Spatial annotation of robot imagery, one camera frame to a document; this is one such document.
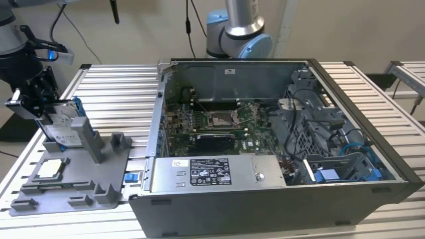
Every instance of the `open computer tower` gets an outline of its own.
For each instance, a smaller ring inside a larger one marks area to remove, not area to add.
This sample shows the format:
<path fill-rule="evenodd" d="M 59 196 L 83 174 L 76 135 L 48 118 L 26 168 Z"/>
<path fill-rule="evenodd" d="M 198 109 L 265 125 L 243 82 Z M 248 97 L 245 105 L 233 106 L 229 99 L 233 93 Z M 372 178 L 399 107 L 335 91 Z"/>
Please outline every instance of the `open computer tower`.
<path fill-rule="evenodd" d="M 423 181 L 313 59 L 174 59 L 130 204 L 148 237 L 357 224 Z"/>

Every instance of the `workbench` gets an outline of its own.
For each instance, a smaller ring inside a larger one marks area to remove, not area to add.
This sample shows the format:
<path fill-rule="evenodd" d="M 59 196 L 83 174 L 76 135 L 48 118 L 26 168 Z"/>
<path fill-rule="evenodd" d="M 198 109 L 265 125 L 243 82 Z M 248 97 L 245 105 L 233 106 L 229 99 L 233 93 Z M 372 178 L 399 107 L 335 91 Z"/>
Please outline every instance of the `workbench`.
<path fill-rule="evenodd" d="M 325 62 L 323 67 L 339 83 L 389 144 L 425 180 L 425 128 L 395 103 L 371 79 L 349 63 Z M 124 132 L 134 138 L 128 172 L 144 170 L 158 65 L 92 65 L 80 69 L 63 99 L 79 96 L 92 126 L 102 135 Z M 44 136 L 39 130 L 0 184 L 0 238 L 144 238 L 127 203 L 138 185 L 123 186 L 119 207 L 112 210 L 11 217 L 11 201 L 40 160 Z M 296 230 L 219 238 L 405 239 L 425 235 L 425 188 L 400 204 L 380 207 L 357 226 Z"/>

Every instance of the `sticker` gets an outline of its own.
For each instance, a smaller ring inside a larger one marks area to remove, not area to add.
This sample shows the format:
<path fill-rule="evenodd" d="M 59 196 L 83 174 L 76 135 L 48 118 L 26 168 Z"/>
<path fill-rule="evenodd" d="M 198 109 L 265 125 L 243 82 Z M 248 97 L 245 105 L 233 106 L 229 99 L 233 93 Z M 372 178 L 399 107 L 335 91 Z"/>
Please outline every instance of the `sticker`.
<path fill-rule="evenodd" d="M 194 186 L 231 185 L 228 158 L 191 159 L 191 184 Z"/>
<path fill-rule="evenodd" d="M 71 129 L 72 118 L 66 114 L 52 114 L 50 116 L 54 124 L 44 126 L 50 137 L 55 138 L 56 142 L 67 147 L 82 146 L 80 136 Z"/>
<path fill-rule="evenodd" d="M 235 75 L 236 74 L 236 69 L 225 69 L 224 70 L 225 75 Z"/>
<path fill-rule="evenodd" d="M 46 128 L 58 143 L 64 146 L 82 146 L 80 136 L 70 127 L 52 124 L 47 125 Z"/>
<path fill-rule="evenodd" d="M 188 167 L 190 161 L 187 159 L 174 159 L 172 166 L 174 167 Z"/>

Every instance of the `circuit board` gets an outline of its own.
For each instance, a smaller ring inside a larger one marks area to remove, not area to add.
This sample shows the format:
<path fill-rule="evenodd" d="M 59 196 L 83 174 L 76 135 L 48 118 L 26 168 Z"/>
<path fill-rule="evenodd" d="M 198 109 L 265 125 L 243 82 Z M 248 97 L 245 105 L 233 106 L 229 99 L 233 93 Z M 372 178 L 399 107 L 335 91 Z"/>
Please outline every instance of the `circuit board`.
<path fill-rule="evenodd" d="M 172 157 L 275 154 L 276 137 L 259 103 L 244 102 L 235 110 L 219 111 L 195 111 L 188 105 L 175 107 L 167 111 L 167 122 Z M 200 139 L 214 136 L 221 137 L 219 145 L 199 144 Z"/>

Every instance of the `green circuit board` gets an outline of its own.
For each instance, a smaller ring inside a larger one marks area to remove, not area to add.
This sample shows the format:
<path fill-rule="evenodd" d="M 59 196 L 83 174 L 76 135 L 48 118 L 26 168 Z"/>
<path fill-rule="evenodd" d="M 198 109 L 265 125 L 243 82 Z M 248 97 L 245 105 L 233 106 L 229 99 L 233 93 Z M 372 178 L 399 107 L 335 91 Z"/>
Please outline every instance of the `green circuit board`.
<path fill-rule="evenodd" d="M 275 135 L 259 103 L 245 102 L 232 111 L 194 111 L 175 107 L 167 112 L 170 156 L 275 154 Z M 235 145 L 224 151 L 199 152 L 200 135 L 232 134 Z"/>

